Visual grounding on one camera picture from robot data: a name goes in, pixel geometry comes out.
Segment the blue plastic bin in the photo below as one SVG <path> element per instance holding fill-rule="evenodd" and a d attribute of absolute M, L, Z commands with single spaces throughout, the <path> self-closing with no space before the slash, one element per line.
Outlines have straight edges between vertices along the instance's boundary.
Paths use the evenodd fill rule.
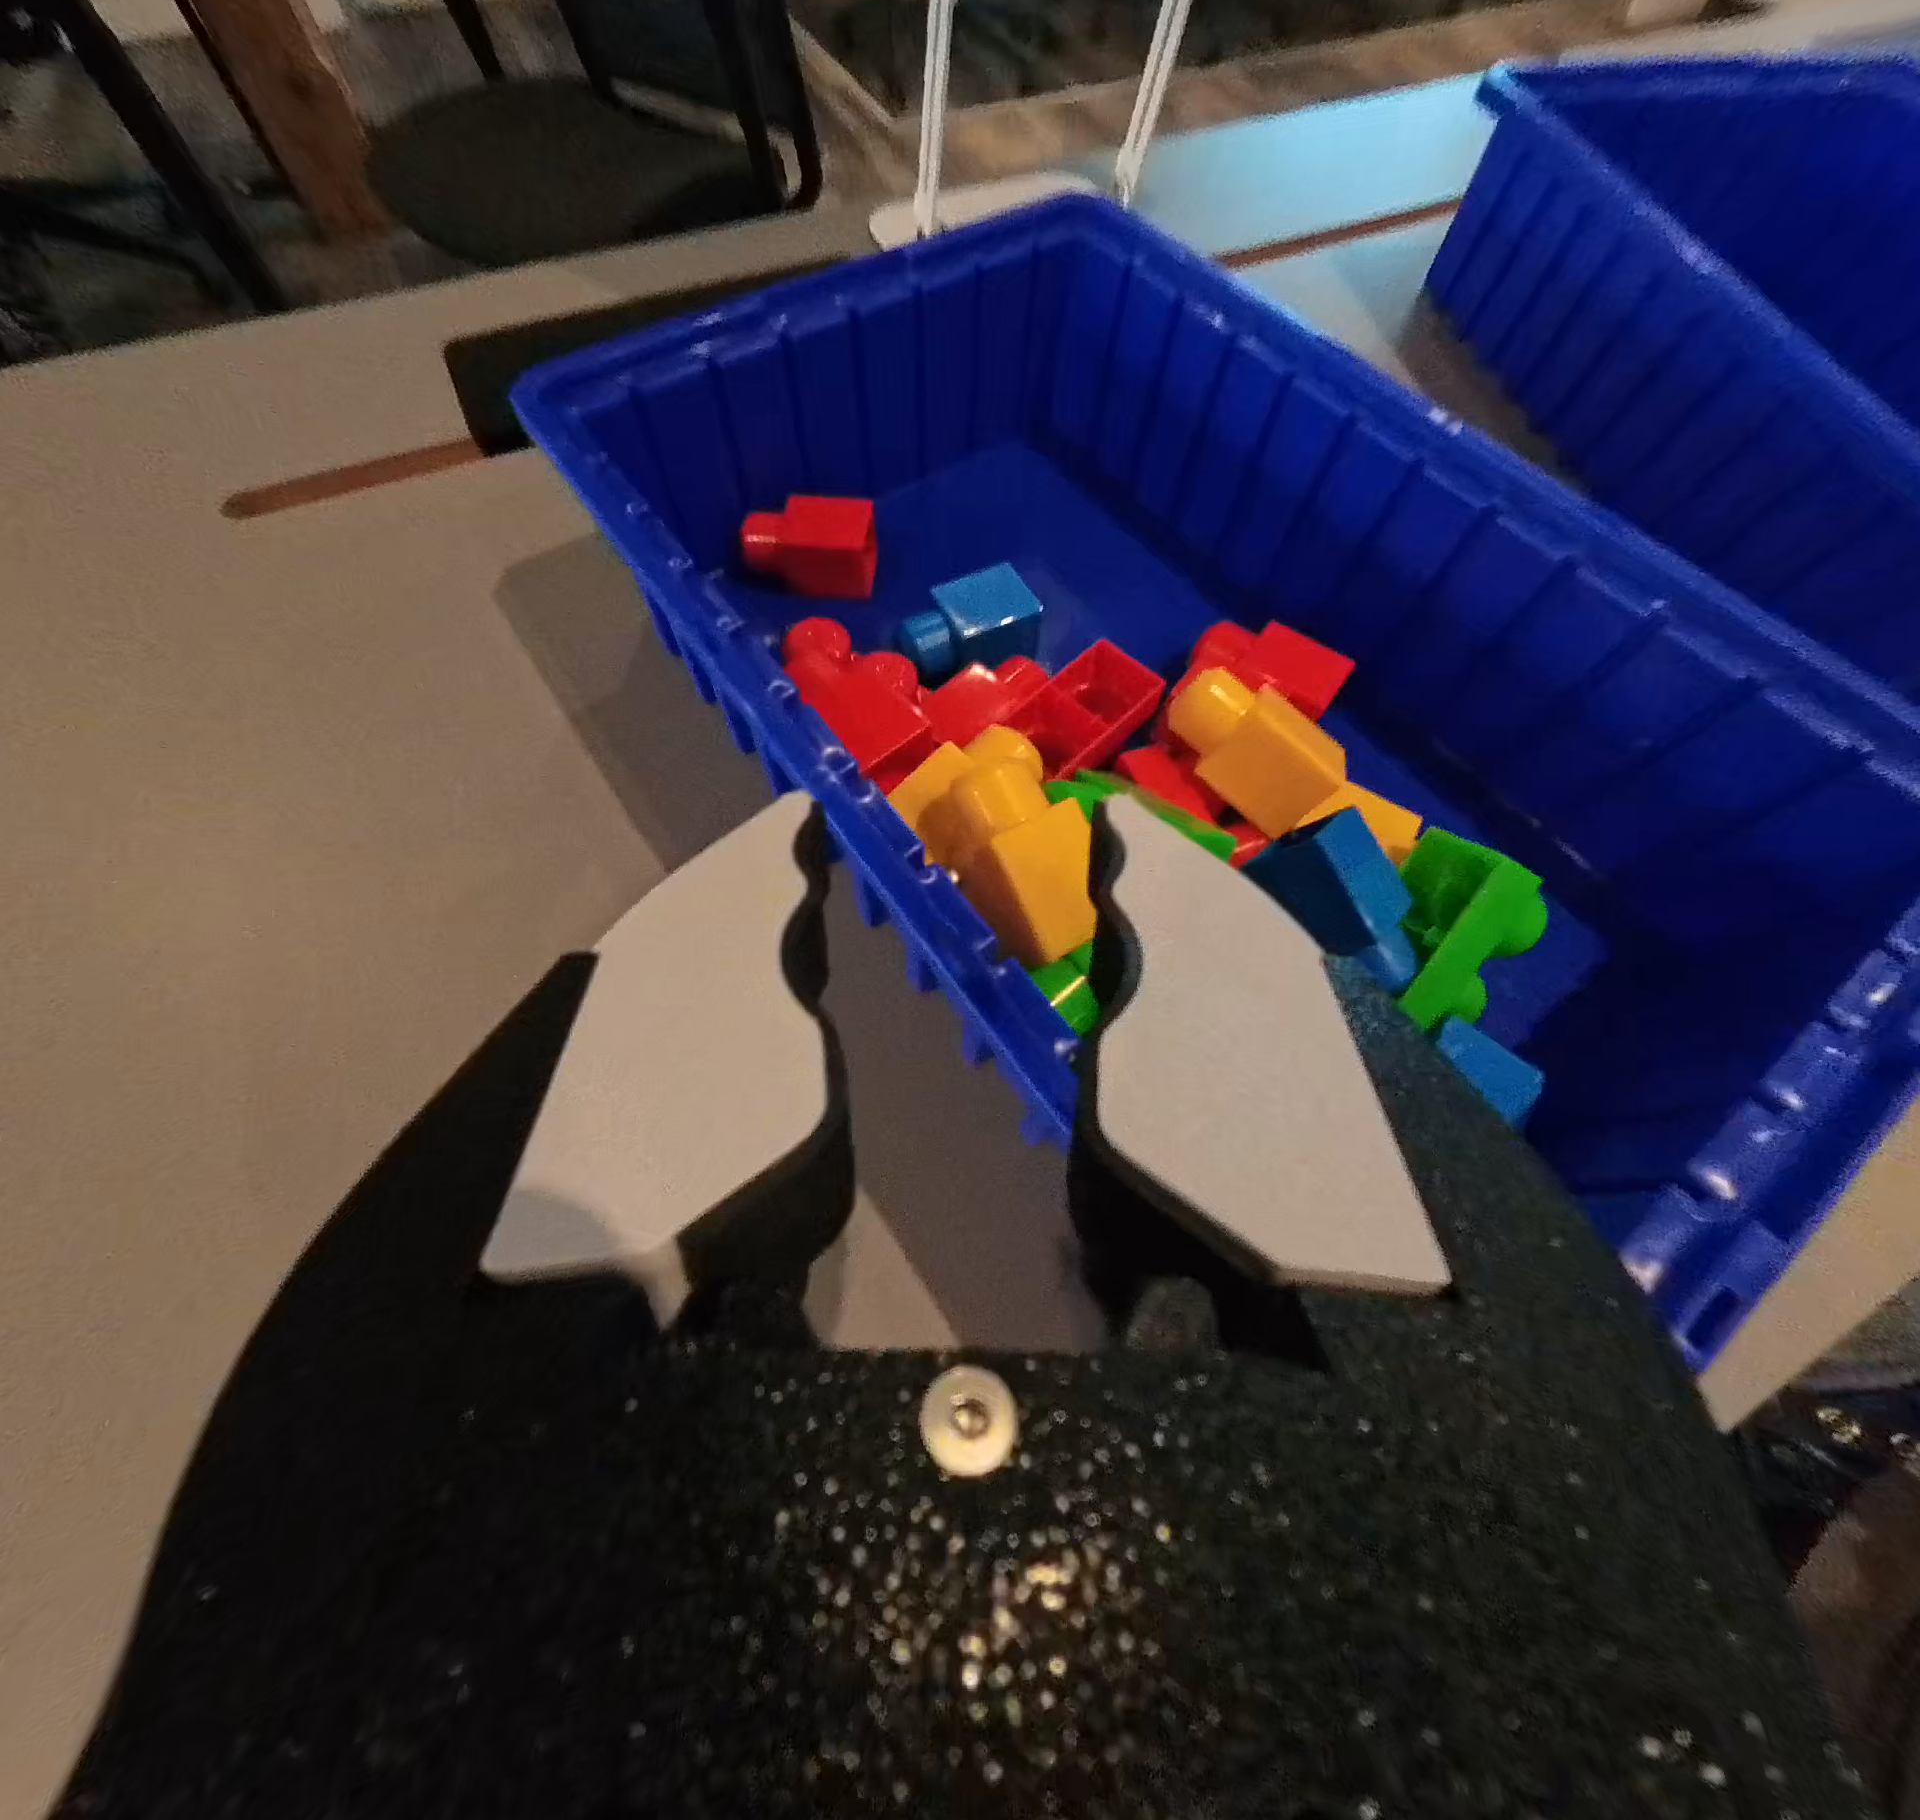
<path fill-rule="evenodd" d="M 1905 698 L 1917 686 L 1917 69 L 1490 69 L 1427 271 L 1577 488 Z"/>
<path fill-rule="evenodd" d="M 876 506 L 869 650 L 1009 564 L 1044 665 L 1164 673 L 1215 621 L 1355 661 L 1355 775 L 1542 878 L 1486 970 L 1527 1136 L 1706 1368 L 1915 1094 L 1915 709 L 1154 226 L 1064 194 L 519 372 L 510 408 L 858 911 L 1025 1127 L 1077 1046 L 778 666 L 741 573 L 792 490 Z"/>

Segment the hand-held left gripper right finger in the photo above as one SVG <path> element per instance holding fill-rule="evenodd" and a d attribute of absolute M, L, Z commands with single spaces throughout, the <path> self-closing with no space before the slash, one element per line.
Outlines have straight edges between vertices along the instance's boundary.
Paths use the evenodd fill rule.
<path fill-rule="evenodd" d="M 1098 1020 L 1078 1053 L 1071 1173 L 1251 1279 L 1447 1289 L 1310 931 L 1132 796 L 1096 806 L 1089 840 Z"/>

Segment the brown wooden post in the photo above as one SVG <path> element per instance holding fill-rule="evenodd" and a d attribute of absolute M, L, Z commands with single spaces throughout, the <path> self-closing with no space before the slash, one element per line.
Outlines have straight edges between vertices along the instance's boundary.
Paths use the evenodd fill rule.
<path fill-rule="evenodd" d="M 174 0 L 306 216 L 324 238 L 392 228 L 367 177 L 367 129 L 306 0 Z"/>

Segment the pile of colourful mega blocks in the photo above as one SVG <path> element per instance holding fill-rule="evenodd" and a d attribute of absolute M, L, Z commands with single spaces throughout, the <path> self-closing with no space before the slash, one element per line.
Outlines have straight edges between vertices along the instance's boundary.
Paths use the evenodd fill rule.
<path fill-rule="evenodd" d="M 1525 1123 L 1544 1075 L 1479 1018 L 1486 964 L 1547 934 L 1542 883 L 1352 778 L 1322 725 L 1350 658 L 1279 623 L 1214 623 L 1177 681 L 1109 638 L 1045 671 L 1044 603 L 1012 565 L 927 599 L 892 650 L 803 613 L 779 644 L 785 677 L 1073 1035 L 1101 1015 L 1092 819 L 1135 800 L 1369 970 L 1484 1102 Z"/>

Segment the black chair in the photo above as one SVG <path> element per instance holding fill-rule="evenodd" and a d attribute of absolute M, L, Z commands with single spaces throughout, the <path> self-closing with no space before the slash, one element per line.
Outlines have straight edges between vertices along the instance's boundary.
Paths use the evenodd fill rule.
<path fill-rule="evenodd" d="M 785 0 L 551 0 L 579 70 L 510 75 L 478 0 L 441 0 L 479 82 L 374 127 L 384 210 L 503 268 L 798 214 L 824 158 Z"/>

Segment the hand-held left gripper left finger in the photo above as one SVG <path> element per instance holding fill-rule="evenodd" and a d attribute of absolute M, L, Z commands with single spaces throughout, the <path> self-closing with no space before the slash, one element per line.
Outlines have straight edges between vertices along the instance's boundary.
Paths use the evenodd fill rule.
<path fill-rule="evenodd" d="M 483 1279 L 622 1279 L 662 1326 L 734 1286 L 804 1301 L 852 1208 L 826 847 L 820 803 L 785 793 L 612 922 Z"/>

